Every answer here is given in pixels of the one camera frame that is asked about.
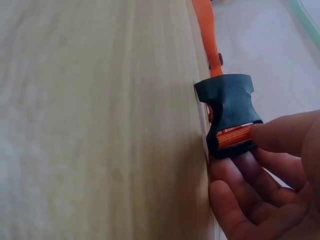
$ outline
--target wood grain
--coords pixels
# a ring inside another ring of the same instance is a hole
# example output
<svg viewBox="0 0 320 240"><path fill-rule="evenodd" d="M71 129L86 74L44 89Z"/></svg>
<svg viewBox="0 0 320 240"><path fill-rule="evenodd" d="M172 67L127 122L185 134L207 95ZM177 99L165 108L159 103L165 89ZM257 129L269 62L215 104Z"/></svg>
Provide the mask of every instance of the wood grain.
<svg viewBox="0 0 320 240"><path fill-rule="evenodd" d="M5 0L0 20L0 239L214 239L191 0Z"/></svg>

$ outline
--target orange webbing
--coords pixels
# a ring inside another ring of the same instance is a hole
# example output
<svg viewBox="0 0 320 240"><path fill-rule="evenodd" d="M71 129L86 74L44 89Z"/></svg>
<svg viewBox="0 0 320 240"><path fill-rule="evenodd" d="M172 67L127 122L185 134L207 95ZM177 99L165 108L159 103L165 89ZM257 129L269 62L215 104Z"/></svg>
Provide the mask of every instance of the orange webbing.
<svg viewBox="0 0 320 240"><path fill-rule="evenodd" d="M236 126L227 130L218 132L218 148L224 149L235 144L240 144L251 139L250 128L256 124L247 126Z"/></svg>
<svg viewBox="0 0 320 240"><path fill-rule="evenodd" d="M222 75L221 62L215 37L215 16L210 0L192 0L198 18L211 78Z"/></svg>
<svg viewBox="0 0 320 240"><path fill-rule="evenodd" d="M204 50L210 65L211 78L223 74L215 37L215 16L210 0L192 0L198 18ZM208 118L211 122L213 113L210 106ZM218 148L223 149L251 139L252 125L232 127L218 132Z"/></svg>

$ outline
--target floor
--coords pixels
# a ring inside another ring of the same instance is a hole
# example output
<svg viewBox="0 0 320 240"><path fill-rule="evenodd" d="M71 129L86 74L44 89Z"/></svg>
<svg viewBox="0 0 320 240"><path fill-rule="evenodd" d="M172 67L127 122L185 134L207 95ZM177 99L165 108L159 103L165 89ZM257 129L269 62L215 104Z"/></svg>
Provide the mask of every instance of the floor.
<svg viewBox="0 0 320 240"><path fill-rule="evenodd" d="M320 108L320 52L287 0L214 2L224 73L252 76L264 121Z"/></svg>

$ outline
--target side release buckle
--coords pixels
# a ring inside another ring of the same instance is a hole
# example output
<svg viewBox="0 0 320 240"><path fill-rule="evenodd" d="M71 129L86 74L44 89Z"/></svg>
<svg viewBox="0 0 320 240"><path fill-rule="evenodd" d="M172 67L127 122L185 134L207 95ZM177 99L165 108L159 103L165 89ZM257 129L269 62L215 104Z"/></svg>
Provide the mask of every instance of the side release buckle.
<svg viewBox="0 0 320 240"><path fill-rule="evenodd" d="M250 138L250 127L263 121L251 102L254 87L249 75L224 74L198 82L194 87L199 101L213 111L206 136L210 155L225 159L257 147Z"/></svg>

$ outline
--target black buckle part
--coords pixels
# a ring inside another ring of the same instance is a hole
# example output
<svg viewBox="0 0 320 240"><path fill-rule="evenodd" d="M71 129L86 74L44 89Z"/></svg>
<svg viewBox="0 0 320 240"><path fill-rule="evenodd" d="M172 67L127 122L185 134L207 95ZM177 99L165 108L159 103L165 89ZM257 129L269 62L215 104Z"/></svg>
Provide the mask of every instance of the black buckle part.
<svg viewBox="0 0 320 240"><path fill-rule="evenodd" d="M206 136L210 155L217 159L225 159L257 147L252 140L248 140L218 149L218 132L248 123L263 123L251 102L254 87L249 75L220 75L198 82L194 87L200 102L208 104L213 110L212 124Z"/></svg>
<svg viewBox="0 0 320 240"><path fill-rule="evenodd" d="M220 52L218 53L218 56L219 56L221 66L223 66L224 65L224 58L222 57L222 54Z"/></svg>

